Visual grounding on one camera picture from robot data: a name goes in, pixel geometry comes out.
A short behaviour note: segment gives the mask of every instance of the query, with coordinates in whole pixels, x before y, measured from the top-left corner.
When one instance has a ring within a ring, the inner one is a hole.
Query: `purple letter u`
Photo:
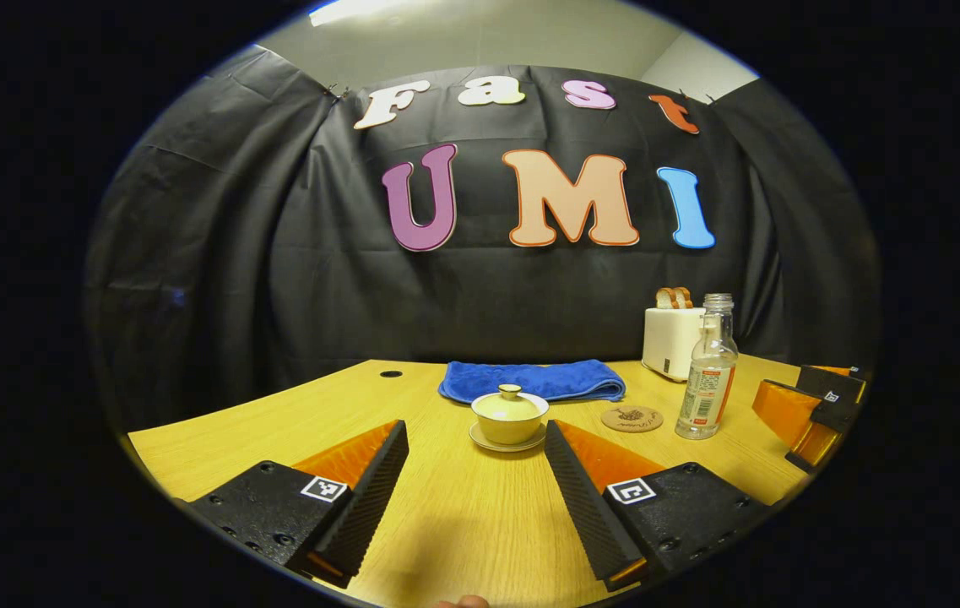
[[[411,214],[409,178],[413,166],[402,163],[382,176],[382,184],[390,196],[390,226],[393,238],[410,251],[433,251],[445,245],[457,224],[457,201],[453,197],[453,171],[449,161],[457,155],[457,146],[446,144],[431,149],[420,162],[431,173],[434,189],[434,219],[426,226],[415,223]]]

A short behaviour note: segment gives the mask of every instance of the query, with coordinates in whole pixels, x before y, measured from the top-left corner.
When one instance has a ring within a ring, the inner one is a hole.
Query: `plastic bottle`
[[[735,346],[730,293],[707,293],[701,339],[693,345],[686,396],[675,423],[675,434],[685,439],[708,439],[719,430],[730,394],[739,350]]]

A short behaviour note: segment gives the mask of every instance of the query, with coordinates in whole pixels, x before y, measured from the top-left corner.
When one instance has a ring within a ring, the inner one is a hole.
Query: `bottle label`
[[[689,378],[686,380],[686,397],[679,412],[683,423],[693,426],[719,424],[727,405],[733,377],[734,368],[701,369],[697,365],[691,365]]]

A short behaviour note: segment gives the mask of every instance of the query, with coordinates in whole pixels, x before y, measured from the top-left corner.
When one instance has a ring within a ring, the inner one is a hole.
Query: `cork coaster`
[[[599,419],[615,431],[622,432],[652,431],[664,424],[664,415],[653,408],[643,408],[641,405],[627,405],[607,410],[599,415]]]

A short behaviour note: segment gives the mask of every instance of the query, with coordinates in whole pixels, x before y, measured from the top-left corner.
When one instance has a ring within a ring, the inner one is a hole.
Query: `screw hole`
[[[681,541],[676,538],[676,536],[668,536],[660,541],[660,550],[661,551],[673,551],[679,549],[679,544]]]

